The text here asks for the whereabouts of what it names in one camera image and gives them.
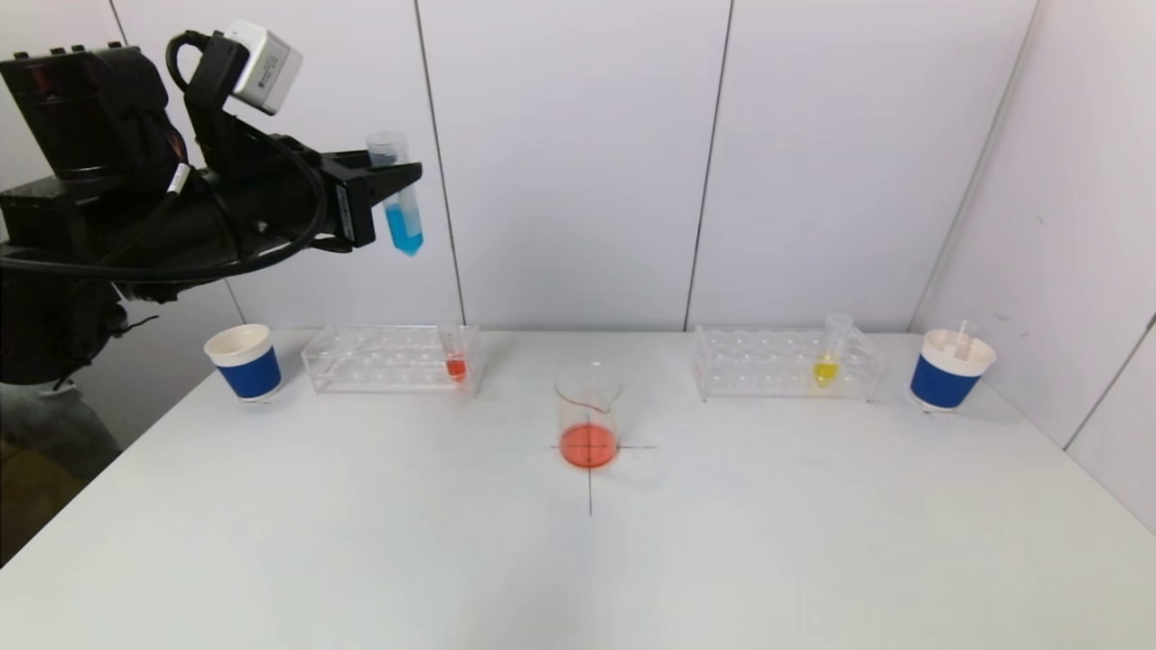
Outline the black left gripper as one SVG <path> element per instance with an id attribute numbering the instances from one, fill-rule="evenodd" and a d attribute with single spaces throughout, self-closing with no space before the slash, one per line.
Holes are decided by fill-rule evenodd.
<path id="1" fill-rule="evenodd" d="M 325 215 L 311 246 L 334 254 L 349 254 L 354 248 L 376 242 L 373 207 L 410 189 L 423 176 L 421 162 L 397 163 L 392 153 L 321 153 L 292 136 L 272 139 L 301 155 L 321 182 Z M 213 193 L 239 237 L 243 259 L 289 246 L 314 215 L 310 183 L 276 152 L 268 152 L 265 168 L 247 180 L 227 180 L 213 173 Z"/>

